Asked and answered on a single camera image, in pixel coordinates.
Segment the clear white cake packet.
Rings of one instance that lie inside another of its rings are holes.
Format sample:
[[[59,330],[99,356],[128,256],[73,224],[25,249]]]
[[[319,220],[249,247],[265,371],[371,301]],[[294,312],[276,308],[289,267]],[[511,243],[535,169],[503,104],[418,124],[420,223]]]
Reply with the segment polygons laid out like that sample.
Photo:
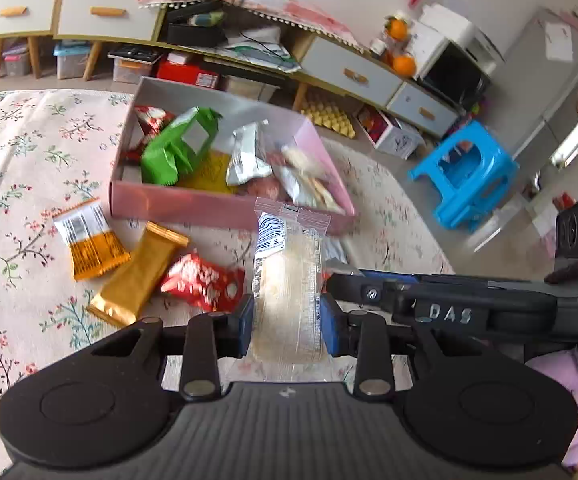
[[[319,160],[302,151],[301,148],[285,145],[281,148],[281,154],[290,166],[303,172],[303,174],[317,178],[327,176],[327,168]]]

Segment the blue plastic stool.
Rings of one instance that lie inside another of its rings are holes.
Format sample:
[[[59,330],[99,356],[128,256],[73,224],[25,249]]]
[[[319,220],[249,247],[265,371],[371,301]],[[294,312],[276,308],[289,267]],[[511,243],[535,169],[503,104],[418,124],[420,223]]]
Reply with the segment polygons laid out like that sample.
[[[409,170],[408,177],[426,177],[439,192],[433,215],[443,228],[473,231],[510,190],[518,169],[480,122],[469,122]]]

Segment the silver oreo pack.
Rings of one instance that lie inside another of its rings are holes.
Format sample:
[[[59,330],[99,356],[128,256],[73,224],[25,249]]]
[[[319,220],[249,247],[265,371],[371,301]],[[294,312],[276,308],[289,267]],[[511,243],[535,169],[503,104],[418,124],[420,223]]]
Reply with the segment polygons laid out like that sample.
[[[264,133],[268,120],[250,122],[233,132],[234,148],[226,169],[226,184],[239,186],[272,174],[266,161]]]

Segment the orange fruits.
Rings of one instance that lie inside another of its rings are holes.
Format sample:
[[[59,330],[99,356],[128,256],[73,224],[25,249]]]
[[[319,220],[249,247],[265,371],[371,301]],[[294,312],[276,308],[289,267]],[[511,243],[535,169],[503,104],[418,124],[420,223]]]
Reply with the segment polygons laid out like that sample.
[[[396,16],[389,16],[385,20],[385,43],[387,44],[385,59],[396,75],[405,79],[413,78],[417,72],[414,56],[406,52],[410,39],[407,21]]]

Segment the white microwave oven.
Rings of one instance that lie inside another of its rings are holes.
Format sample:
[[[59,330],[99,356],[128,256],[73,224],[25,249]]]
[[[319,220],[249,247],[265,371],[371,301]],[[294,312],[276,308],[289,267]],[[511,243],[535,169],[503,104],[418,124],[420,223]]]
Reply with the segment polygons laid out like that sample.
[[[480,101],[504,62],[482,30],[439,3],[426,4],[411,22],[406,53],[415,60],[416,81],[460,110]]]

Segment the lotus root chip packet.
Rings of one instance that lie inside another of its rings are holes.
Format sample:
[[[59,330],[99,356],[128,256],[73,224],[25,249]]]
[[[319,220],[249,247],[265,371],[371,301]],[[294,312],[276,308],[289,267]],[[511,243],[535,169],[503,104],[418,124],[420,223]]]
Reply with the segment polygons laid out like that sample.
[[[99,198],[55,214],[52,222],[70,249],[75,281],[100,278],[129,262],[130,253],[106,221]]]

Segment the pink cardboard box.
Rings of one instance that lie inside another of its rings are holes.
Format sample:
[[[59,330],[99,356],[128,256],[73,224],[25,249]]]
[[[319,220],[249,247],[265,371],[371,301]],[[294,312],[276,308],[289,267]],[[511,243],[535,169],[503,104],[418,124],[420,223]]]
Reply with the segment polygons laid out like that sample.
[[[137,105],[162,108],[174,115],[193,106],[205,106],[222,115],[209,157],[202,162],[195,176],[185,177],[181,183],[172,186],[151,185],[141,179],[139,166],[126,158],[128,151],[135,148],[142,138],[135,113]],[[333,235],[349,232],[355,218],[354,205],[321,137],[306,117],[242,96],[155,78],[140,81],[127,113],[109,184],[111,216],[255,230],[255,198],[229,191],[225,174],[234,147],[233,132],[260,120],[268,121],[264,133],[266,145],[273,151],[285,145],[294,146],[326,169],[325,188],[341,208],[339,212],[325,212],[330,217],[328,232]]]

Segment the wooden tv cabinet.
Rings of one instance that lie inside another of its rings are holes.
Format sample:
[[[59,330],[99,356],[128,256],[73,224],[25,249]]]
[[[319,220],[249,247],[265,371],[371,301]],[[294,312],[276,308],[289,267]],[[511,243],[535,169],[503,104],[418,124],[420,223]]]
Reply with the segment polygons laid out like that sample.
[[[42,38],[87,42],[83,79],[105,47],[128,44],[196,55],[218,74],[292,80],[295,106],[312,89],[350,96],[437,138],[460,117],[417,84],[408,58],[384,60],[302,0],[0,0],[0,47],[13,38],[34,74]]]

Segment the pink nougat pack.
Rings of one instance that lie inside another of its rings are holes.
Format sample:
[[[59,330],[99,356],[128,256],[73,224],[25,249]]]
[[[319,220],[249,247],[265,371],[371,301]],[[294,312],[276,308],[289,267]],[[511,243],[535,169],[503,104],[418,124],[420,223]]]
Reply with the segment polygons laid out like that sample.
[[[266,177],[256,177],[243,185],[239,185],[237,194],[286,203],[289,200],[289,195],[278,177],[278,171],[286,166],[286,159],[280,151],[275,151],[266,155],[266,162],[271,166],[272,172]]]

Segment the gold snack bar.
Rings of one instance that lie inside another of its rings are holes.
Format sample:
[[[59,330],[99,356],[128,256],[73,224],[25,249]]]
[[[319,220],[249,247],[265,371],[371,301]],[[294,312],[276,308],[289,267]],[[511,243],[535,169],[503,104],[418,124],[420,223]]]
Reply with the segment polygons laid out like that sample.
[[[186,235],[148,222],[129,262],[114,272],[86,310],[116,327],[135,323],[175,255],[188,244]]]

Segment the yellow snack packet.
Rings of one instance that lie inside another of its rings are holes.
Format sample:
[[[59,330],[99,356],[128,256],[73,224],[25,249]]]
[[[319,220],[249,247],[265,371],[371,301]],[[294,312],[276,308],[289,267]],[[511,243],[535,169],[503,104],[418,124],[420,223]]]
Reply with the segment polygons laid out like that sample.
[[[210,150],[198,168],[192,174],[179,178],[178,188],[191,188],[196,191],[235,194],[236,188],[226,183],[226,171],[231,156],[220,151]]]

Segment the red candy bag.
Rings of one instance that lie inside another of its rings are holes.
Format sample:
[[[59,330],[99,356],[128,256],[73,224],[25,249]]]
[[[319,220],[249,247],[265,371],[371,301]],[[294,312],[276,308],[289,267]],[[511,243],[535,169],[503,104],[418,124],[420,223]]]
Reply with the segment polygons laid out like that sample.
[[[245,278],[245,270],[216,266],[193,252],[170,267],[160,292],[181,298],[204,312],[233,312],[245,293]]]
[[[173,122],[175,115],[163,108],[151,105],[137,105],[134,107],[134,112],[142,135],[135,148],[130,148],[124,154],[124,159],[129,165],[136,166],[140,163],[147,145]]]

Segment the green snack pack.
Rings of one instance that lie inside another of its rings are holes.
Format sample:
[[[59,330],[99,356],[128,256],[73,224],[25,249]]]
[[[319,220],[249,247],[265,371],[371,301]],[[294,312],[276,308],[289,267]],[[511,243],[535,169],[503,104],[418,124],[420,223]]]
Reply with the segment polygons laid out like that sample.
[[[171,186],[193,174],[211,148],[223,116],[210,107],[191,107],[170,122],[144,149],[141,180]]]

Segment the clear rice cracker pack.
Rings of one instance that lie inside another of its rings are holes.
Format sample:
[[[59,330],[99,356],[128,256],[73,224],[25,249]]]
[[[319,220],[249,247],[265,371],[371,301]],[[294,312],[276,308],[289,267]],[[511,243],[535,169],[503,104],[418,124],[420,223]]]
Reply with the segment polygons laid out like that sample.
[[[274,380],[321,360],[319,298],[327,214],[259,198],[252,291],[252,351]]]

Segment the pale green biscuit packet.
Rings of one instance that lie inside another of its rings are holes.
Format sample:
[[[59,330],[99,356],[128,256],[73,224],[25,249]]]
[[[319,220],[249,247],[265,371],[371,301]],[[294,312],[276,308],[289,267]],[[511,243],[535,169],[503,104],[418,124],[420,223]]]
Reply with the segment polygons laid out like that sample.
[[[295,206],[345,214],[326,186],[330,174],[320,162],[300,162],[298,167],[274,165],[273,173]]]

